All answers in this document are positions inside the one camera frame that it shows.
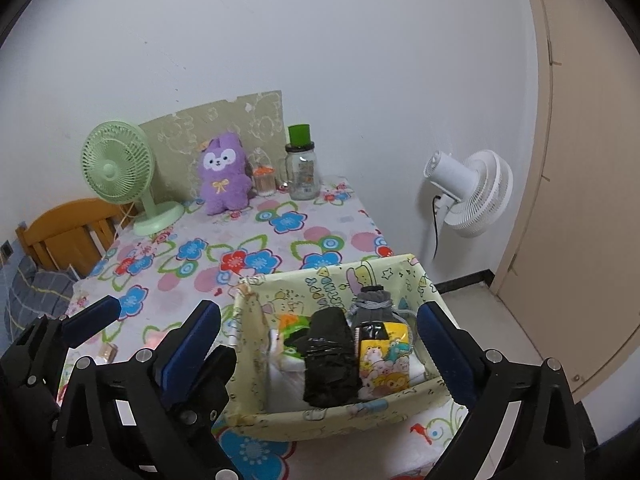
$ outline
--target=storage box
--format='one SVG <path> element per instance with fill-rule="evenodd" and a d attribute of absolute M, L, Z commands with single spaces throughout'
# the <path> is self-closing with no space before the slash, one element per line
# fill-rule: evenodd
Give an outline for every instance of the storage box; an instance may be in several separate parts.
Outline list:
<path fill-rule="evenodd" d="M 383 285 L 396 306 L 417 309 L 437 301 L 453 320 L 439 293 L 412 254 L 353 264 L 295 270 L 245 278 L 238 286 L 235 313 L 238 334 L 233 345 L 236 373 L 227 384 L 230 402 L 226 421 L 240 434 L 262 440 L 291 441 L 368 430 L 407 420 L 416 413 L 443 405 L 449 392 L 415 331 L 415 352 L 429 380 L 381 399 L 306 412 L 265 413 L 269 330 L 278 314 L 311 316 L 335 305 L 348 310 L 365 285 Z"/>

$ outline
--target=plaid fabric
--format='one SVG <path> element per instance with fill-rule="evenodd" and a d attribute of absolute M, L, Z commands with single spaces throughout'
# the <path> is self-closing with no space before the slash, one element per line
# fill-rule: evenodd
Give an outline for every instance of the plaid fabric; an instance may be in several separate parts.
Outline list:
<path fill-rule="evenodd" d="M 18 265 L 14 282 L 9 288 L 4 310 L 4 326 L 11 344 L 39 314 L 58 317 L 74 293 L 76 278 L 71 272 L 38 270 L 30 256 Z M 6 350 L 0 348 L 0 354 Z"/>

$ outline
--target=green fan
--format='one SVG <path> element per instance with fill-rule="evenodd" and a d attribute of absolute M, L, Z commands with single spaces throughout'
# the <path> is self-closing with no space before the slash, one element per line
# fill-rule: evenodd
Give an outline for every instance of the green fan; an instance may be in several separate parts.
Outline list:
<path fill-rule="evenodd" d="M 154 202 L 149 191 L 154 154 L 139 126 L 121 121 L 99 124 L 84 142 L 81 164 L 87 184 L 105 202 L 142 200 L 145 211 L 133 222 L 133 231 L 139 236 L 162 231 L 184 213 L 177 202 Z"/>

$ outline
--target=orange lid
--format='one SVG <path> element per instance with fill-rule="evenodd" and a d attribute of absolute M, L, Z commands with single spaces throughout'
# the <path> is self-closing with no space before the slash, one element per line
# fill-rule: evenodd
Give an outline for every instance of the orange lid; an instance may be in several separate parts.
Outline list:
<path fill-rule="evenodd" d="M 270 168 L 269 166 L 260 166 L 260 168 L 255 168 L 254 175 L 255 176 L 263 176 L 274 173 L 276 170 Z"/>

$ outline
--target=black wrapped package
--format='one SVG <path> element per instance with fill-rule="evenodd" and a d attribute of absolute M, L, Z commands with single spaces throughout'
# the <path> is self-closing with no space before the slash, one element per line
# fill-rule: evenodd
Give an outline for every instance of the black wrapped package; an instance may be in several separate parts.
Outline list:
<path fill-rule="evenodd" d="M 357 402 L 361 382 L 353 335 L 344 312 L 337 306 L 316 311 L 309 329 L 286 341 L 305 359 L 304 401 L 315 408 L 332 408 Z"/>

